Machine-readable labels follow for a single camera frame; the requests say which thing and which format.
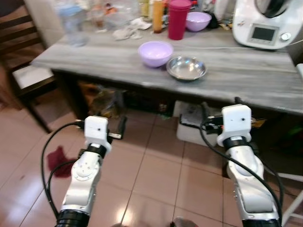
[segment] purple bowl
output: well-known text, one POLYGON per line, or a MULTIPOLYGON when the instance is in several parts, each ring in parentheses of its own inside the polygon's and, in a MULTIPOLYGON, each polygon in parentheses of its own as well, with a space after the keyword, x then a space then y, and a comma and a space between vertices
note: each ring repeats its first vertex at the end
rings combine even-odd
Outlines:
POLYGON ((172 45, 162 41, 146 42, 138 48, 143 63, 153 68, 166 64, 173 51, 172 45))
POLYGON ((212 16, 202 12, 188 13, 186 18, 186 27, 192 32, 198 32, 206 28, 212 16))

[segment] metal plate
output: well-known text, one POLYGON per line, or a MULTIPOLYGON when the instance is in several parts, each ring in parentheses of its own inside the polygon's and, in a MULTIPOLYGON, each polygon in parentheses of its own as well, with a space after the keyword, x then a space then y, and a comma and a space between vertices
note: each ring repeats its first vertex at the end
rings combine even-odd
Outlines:
POLYGON ((167 62, 166 69, 173 77, 186 81, 199 79, 206 74, 205 64, 194 57, 173 58, 167 62))

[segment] chair backrest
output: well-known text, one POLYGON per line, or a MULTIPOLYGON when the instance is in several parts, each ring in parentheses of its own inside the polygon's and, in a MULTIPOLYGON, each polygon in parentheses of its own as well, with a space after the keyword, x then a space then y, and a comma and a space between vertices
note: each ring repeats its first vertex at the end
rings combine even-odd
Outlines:
POLYGON ((45 44, 23 0, 0 1, 0 8, 8 13, 0 17, 0 61, 6 70, 16 71, 42 53, 45 44))

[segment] gray wooden tabletop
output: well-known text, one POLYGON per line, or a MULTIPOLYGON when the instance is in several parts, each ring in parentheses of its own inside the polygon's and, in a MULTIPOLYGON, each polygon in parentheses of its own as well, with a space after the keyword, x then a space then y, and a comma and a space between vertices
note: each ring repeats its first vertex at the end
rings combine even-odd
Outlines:
POLYGON ((142 39, 114 41, 111 32, 88 33, 83 47, 71 47, 66 37, 48 48, 32 63, 56 70, 127 82, 150 89, 233 101, 235 96, 261 108, 303 114, 303 82, 288 53, 263 51, 237 44, 230 31, 186 32, 173 41, 167 33, 141 32, 142 39), (144 42, 163 40, 174 47, 173 56, 202 60, 207 74, 194 82, 181 82, 163 68, 144 66, 137 48, 144 42))

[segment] red cup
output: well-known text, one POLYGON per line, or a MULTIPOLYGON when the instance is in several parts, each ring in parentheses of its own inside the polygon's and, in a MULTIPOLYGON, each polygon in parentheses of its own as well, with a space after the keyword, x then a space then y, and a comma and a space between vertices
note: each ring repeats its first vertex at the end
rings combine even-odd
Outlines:
POLYGON ((173 40, 183 39, 186 25, 186 17, 191 2, 189 0, 171 0, 169 2, 169 38, 173 40))

